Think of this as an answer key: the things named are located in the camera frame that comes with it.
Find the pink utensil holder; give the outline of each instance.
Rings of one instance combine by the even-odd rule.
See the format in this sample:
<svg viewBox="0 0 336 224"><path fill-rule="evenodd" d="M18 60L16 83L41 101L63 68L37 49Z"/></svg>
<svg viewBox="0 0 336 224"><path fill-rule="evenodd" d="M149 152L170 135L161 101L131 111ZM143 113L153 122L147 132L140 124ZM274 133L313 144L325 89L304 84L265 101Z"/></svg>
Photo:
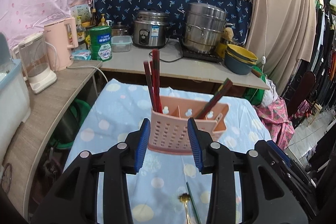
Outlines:
<svg viewBox="0 0 336 224"><path fill-rule="evenodd" d="M160 96L164 114L151 114L151 135L148 149L173 155L192 155L187 123L207 102ZM229 110L227 104L217 103L204 120L195 120L199 130L209 132L218 141L226 130L224 118Z"/></svg>

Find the green chopstick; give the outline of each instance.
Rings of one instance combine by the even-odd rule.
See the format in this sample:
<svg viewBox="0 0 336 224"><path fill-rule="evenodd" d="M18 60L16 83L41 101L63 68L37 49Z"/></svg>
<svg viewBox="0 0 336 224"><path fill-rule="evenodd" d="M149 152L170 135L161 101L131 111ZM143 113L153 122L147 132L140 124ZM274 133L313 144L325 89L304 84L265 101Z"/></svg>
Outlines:
<svg viewBox="0 0 336 224"><path fill-rule="evenodd" d="M196 224L202 224L201 220L200 220L200 217L198 215L198 212L197 212L197 209L196 209L196 205L195 205L195 201L194 201L193 195L191 194L191 190L190 190L188 182L187 182L187 188L188 188L188 193L190 195L191 207L193 209L193 213L194 213L194 217L195 217L195 220L196 220Z"/></svg>

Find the navy blue curtain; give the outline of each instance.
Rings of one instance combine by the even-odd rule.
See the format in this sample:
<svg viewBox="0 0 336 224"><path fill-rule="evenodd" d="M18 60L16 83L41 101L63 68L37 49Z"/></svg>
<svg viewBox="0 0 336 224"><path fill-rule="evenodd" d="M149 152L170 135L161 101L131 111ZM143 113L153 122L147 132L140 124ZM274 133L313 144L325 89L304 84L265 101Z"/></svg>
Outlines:
<svg viewBox="0 0 336 224"><path fill-rule="evenodd" d="M245 40L251 19L252 4L245 0L94 0L98 15L105 14L113 24L121 21L131 25L139 10L156 9L169 15L169 34L183 34L184 15L177 9L185 10L188 3L208 3L227 13L227 21L233 24L234 40Z"/></svg>

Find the stainless steel pot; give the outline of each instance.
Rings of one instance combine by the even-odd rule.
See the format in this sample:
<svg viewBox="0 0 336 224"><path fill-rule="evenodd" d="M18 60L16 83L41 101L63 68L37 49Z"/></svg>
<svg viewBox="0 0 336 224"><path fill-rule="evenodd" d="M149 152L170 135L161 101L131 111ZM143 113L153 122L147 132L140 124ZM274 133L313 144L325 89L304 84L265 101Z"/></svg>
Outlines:
<svg viewBox="0 0 336 224"><path fill-rule="evenodd" d="M211 54L221 40L222 32L186 24L183 45L201 54Z"/></svg>
<svg viewBox="0 0 336 224"><path fill-rule="evenodd" d="M139 47L159 48L166 44L168 15L157 11L139 11L134 20L133 44Z"/></svg>
<svg viewBox="0 0 336 224"><path fill-rule="evenodd" d="M111 36L115 37L117 35L119 36L129 35L128 29L129 27L122 25L122 22L117 22L116 25L111 27Z"/></svg>
<svg viewBox="0 0 336 224"><path fill-rule="evenodd" d="M209 4L189 3L185 14L183 44L191 51L210 54L221 40L226 26L226 13Z"/></svg>

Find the green lid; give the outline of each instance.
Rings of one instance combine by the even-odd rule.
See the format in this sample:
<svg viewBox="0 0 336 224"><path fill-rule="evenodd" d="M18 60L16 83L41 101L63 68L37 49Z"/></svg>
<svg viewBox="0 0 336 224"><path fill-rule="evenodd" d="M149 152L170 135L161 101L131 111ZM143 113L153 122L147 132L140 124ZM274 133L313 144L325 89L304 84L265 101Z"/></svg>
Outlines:
<svg viewBox="0 0 336 224"><path fill-rule="evenodd" d="M111 26L97 26L89 30L90 36L111 33Z"/></svg>

